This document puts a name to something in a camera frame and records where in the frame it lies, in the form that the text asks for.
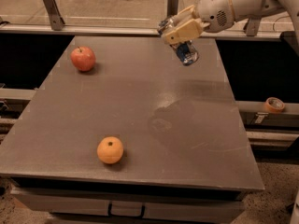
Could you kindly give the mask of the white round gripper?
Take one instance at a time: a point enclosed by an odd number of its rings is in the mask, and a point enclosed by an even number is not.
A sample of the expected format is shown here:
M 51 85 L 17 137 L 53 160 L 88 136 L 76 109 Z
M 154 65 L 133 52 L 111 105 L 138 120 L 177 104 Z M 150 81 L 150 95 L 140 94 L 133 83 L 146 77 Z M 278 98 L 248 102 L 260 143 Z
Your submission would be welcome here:
M 234 23 L 232 0 L 200 0 L 197 6 L 186 7 L 170 18 L 162 39 L 166 44 L 175 45 L 199 37 L 204 30 L 218 33 L 231 28 Z

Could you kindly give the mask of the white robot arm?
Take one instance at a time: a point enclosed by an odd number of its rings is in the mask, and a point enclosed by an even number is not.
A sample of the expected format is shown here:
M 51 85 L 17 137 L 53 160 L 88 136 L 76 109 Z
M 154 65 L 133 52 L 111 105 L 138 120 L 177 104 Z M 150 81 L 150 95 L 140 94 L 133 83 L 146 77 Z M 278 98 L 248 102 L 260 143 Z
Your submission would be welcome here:
M 291 17 L 299 40 L 299 0 L 199 0 L 161 21 L 158 33 L 182 63 L 189 65 L 199 58 L 192 41 L 203 32 L 218 33 L 244 19 L 258 21 L 283 11 Z

